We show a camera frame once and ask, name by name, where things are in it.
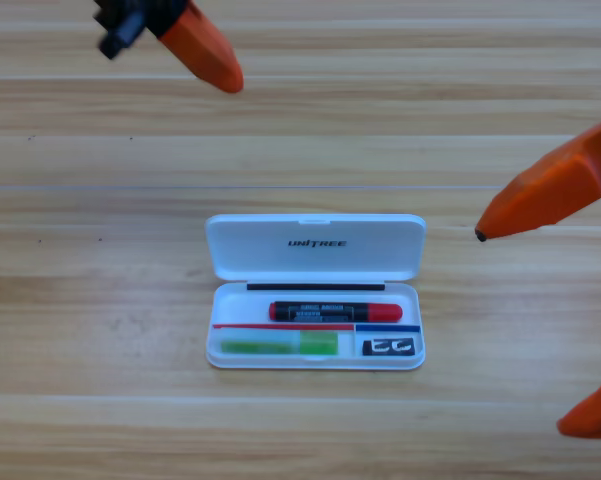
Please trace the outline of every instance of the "red strip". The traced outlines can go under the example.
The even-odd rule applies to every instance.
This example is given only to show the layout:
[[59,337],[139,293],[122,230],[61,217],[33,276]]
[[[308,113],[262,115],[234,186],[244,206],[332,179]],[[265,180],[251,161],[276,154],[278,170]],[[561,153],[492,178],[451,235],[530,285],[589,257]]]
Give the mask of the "red strip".
[[334,325],[325,323],[217,323],[213,328],[259,328],[263,330],[330,330],[347,331],[354,330],[352,323]]

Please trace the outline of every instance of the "green sticky note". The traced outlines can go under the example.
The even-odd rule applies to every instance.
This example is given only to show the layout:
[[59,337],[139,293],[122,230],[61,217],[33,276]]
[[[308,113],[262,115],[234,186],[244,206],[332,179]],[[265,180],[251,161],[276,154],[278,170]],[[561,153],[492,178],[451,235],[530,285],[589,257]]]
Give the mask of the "green sticky note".
[[338,334],[336,332],[301,332],[301,355],[337,355]]

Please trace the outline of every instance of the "wood grain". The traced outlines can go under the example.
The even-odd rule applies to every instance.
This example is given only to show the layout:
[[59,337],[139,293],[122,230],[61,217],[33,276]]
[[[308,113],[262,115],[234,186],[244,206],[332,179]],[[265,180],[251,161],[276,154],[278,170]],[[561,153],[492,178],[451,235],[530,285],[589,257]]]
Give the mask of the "wood grain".
[[[480,244],[601,120],[601,0],[203,0],[246,89],[93,2],[0,1],[0,480],[601,480],[555,422],[601,384],[601,201]],[[220,213],[428,224],[427,361],[235,372],[204,343]]]

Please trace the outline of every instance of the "black label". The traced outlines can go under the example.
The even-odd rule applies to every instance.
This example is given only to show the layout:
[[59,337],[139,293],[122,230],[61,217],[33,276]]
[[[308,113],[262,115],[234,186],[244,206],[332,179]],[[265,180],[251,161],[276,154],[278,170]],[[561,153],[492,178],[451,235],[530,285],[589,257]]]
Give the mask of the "black label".
[[413,338],[374,338],[362,344],[362,355],[365,356],[405,356],[416,354]]
[[346,240],[289,240],[290,247],[346,247]]

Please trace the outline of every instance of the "marker cap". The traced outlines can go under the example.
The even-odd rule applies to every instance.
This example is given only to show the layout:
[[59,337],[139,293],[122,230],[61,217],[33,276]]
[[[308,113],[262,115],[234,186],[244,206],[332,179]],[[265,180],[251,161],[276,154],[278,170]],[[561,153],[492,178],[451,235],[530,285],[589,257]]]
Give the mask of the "marker cap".
[[370,303],[369,304],[369,322],[397,322],[402,318],[402,308],[400,305],[390,303]]

